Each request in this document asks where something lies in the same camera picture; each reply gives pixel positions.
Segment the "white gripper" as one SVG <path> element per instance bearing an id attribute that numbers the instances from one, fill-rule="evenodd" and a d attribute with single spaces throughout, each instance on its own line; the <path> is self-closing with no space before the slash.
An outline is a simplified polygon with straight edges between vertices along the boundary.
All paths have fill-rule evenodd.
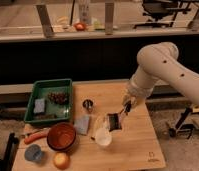
<path id="1" fill-rule="evenodd" d="M 140 89 L 128 89 L 123 96 L 122 105 L 125 107 L 124 113 L 126 116 L 132 108 L 136 108 L 145 100 L 145 96 Z"/>

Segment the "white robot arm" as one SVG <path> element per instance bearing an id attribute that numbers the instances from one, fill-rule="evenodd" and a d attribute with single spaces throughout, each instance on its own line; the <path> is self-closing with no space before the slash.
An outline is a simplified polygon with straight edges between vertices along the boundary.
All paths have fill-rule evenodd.
<path id="1" fill-rule="evenodd" d="M 123 104 L 136 106 L 149 97 L 161 79 L 199 107 L 199 74 L 177 61 L 179 50 L 172 42 L 144 46 L 137 53 L 138 68 L 127 83 Z"/>

